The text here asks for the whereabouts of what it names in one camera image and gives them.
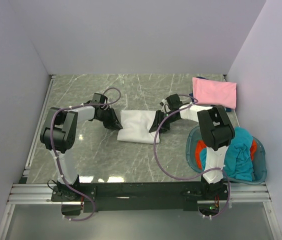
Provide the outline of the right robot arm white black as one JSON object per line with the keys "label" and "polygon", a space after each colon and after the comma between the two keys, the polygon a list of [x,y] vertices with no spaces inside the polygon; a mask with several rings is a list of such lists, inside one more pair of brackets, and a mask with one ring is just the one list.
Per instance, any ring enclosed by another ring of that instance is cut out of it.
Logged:
{"label": "right robot arm white black", "polygon": [[170,130],[170,124],[178,120],[191,120],[199,124],[201,139],[206,145],[204,172],[200,175],[207,182],[200,187],[203,198],[211,200],[218,194],[215,185],[224,178],[223,168],[226,152],[235,137],[234,127],[221,105],[200,106],[199,101],[190,95],[184,95],[191,102],[183,103],[179,94],[173,94],[162,100],[161,110],[155,112],[149,133],[155,133],[154,141],[159,133]]}

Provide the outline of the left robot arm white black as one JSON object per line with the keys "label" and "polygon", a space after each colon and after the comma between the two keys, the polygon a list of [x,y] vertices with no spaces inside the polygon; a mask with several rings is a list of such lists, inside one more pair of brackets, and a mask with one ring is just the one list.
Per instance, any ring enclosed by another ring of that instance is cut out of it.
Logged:
{"label": "left robot arm white black", "polygon": [[85,121],[100,121],[105,129],[121,130],[123,127],[111,107],[107,96],[95,93],[92,100],[78,106],[49,109],[40,133],[40,142],[49,150],[58,171],[57,182],[64,185],[63,195],[69,201],[77,200],[81,188],[76,185],[79,175],[73,163],[71,148],[76,140],[77,125]]}

